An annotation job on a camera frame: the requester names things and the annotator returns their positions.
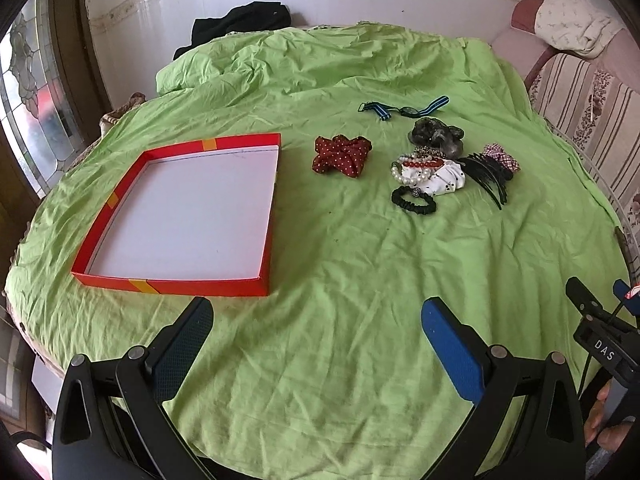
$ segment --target human hand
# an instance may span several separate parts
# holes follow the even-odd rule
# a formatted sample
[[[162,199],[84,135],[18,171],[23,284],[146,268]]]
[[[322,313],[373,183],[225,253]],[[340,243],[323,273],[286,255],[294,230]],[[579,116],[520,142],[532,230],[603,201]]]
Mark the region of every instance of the human hand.
[[[598,400],[596,400],[589,418],[584,423],[584,442],[588,446],[593,439],[596,438],[600,425],[602,424],[602,416],[604,415],[604,403],[609,397],[609,389],[611,381],[605,384],[598,392]],[[631,422],[623,422],[613,428],[607,428],[598,435],[598,445],[606,451],[617,451],[631,428]]]

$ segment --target black hair clip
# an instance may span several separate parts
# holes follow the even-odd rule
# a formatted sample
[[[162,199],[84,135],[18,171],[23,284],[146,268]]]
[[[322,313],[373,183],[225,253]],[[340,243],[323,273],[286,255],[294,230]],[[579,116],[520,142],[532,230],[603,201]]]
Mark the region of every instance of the black hair clip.
[[[507,181],[513,178],[513,173],[490,156],[477,153],[459,158],[458,163],[462,171],[489,194],[498,209],[502,209],[507,203]],[[497,187],[498,196],[493,192],[493,184]]]

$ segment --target metal bolt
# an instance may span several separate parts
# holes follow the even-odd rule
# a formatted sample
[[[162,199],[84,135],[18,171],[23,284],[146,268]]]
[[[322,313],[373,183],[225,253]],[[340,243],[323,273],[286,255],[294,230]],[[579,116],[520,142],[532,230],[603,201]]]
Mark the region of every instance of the metal bolt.
[[[134,346],[127,352],[129,359],[140,359],[145,354],[145,348],[143,346]]]
[[[73,359],[71,359],[72,366],[80,366],[82,363],[84,363],[84,356],[82,354],[76,354]]]
[[[551,354],[551,360],[557,365],[563,365],[566,362],[566,359],[560,352],[553,352]]]
[[[504,346],[496,345],[491,347],[491,355],[498,359],[504,359],[509,353]]]

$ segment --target blue gripper pad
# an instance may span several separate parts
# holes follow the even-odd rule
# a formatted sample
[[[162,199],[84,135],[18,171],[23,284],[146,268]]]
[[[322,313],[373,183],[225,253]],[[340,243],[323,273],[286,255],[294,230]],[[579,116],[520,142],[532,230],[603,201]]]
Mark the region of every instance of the blue gripper pad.
[[[452,322],[458,322],[452,314]],[[482,368],[433,299],[422,305],[422,330],[460,397],[477,405],[484,394]]]
[[[640,294],[636,294],[630,300],[625,298],[630,287],[622,280],[616,280],[613,284],[613,294],[633,316],[640,316]]]

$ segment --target red polka dot scrunchie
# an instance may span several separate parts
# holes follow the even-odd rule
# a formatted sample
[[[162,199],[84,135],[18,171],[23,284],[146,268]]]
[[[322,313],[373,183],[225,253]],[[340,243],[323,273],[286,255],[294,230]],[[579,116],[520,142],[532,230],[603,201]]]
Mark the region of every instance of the red polka dot scrunchie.
[[[356,178],[362,172],[370,151],[371,142],[364,137],[351,140],[344,135],[335,136],[333,139],[318,137],[318,156],[314,159],[311,169],[316,173],[325,173],[335,168],[346,176]]]

